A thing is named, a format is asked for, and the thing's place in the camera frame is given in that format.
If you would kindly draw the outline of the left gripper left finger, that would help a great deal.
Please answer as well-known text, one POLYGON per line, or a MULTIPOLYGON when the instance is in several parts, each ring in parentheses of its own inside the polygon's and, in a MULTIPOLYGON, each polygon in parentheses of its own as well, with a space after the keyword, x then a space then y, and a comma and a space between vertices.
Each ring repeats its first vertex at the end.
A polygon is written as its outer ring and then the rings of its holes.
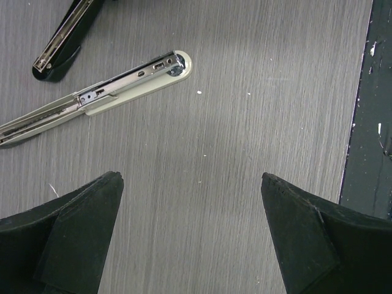
POLYGON ((1 293, 97 293, 124 180, 109 171, 1 219, 1 293))

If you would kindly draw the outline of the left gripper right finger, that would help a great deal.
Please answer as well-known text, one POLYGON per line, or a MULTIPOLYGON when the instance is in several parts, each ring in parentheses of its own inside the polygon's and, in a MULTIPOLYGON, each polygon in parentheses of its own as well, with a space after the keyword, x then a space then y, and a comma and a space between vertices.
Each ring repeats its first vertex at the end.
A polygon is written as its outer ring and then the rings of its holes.
POLYGON ((287 293, 391 293, 391 221, 271 173, 261 193, 287 293))

